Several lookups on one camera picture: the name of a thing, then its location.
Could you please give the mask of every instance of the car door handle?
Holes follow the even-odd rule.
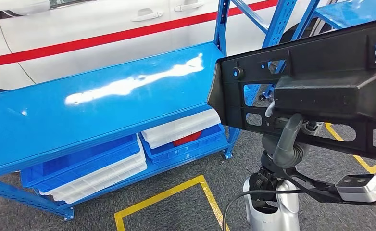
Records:
[[[187,10],[192,10],[192,9],[196,9],[198,7],[201,7],[203,6],[203,2],[198,2],[196,1],[195,3],[191,3],[192,1],[189,1],[189,0],[186,0],[184,1],[184,5],[179,5],[179,6],[176,6],[174,7],[174,11],[175,12],[183,12],[183,11],[187,11]]]
[[[137,11],[137,17],[131,19],[132,22],[141,22],[154,18],[159,18],[164,14],[163,11],[153,11],[151,8],[144,8]]]

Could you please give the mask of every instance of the red stripe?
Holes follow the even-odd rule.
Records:
[[[266,0],[250,4],[252,10],[260,10],[277,5],[278,0]],[[69,51],[76,51],[88,47],[99,46],[111,42],[122,41],[125,39],[131,39],[139,36],[162,32],[166,30],[176,29],[184,26],[190,26],[198,23],[204,23],[216,19],[216,13],[206,13],[197,16],[177,19],[165,23],[158,23],[150,26],[143,26],[130,30],[115,32],[107,35],[100,35],[91,38],[85,38],[81,40],[51,45],[47,47],[41,47],[31,49],[27,51],[20,51],[11,54],[0,55],[0,65],[11,64],[16,62],[22,62],[25,60],[41,58],[54,54],[65,53]],[[237,7],[229,9],[229,16],[241,14],[242,12]]]

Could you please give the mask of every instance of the black cable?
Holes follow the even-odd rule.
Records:
[[[303,193],[301,190],[287,190],[287,191],[278,191],[278,190],[251,190],[239,193],[236,195],[232,200],[229,201],[227,204],[225,210],[224,210],[224,216],[222,218],[222,230],[226,231],[226,215],[227,211],[229,210],[230,206],[235,202],[235,200],[248,195],[248,194],[261,194],[261,193],[272,193],[272,194],[294,194],[294,193]]]

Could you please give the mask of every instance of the white plastic bin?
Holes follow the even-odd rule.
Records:
[[[221,123],[218,113],[209,109],[141,132],[144,140],[154,149],[195,132]]]
[[[56,189],[48,192],[40,191],[39,193],[42,195],[52,195],[55,201],[65,201],[71,204],[146,170],[146,157],[138,135],[137,142],[140,147],[140,152],[137,154],[103,167]]]

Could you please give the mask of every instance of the black plastic panel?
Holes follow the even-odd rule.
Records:
[[[376,21],[219,59],[208,103],[224,125],[274,136],[281,134],[282,118],[294,113],[309,121],[348,125],[356,133],[351,142],[306,134],[297,141],[376,159],[375,45]],[[274,60],[285,60],[283,73],[263,68]],[[271,117],[264,116],[265,107],[246,106],[243,97],[246,84],[265,83],[277,83]],[[259,114],[262,124],[248,124],[247,113]]]

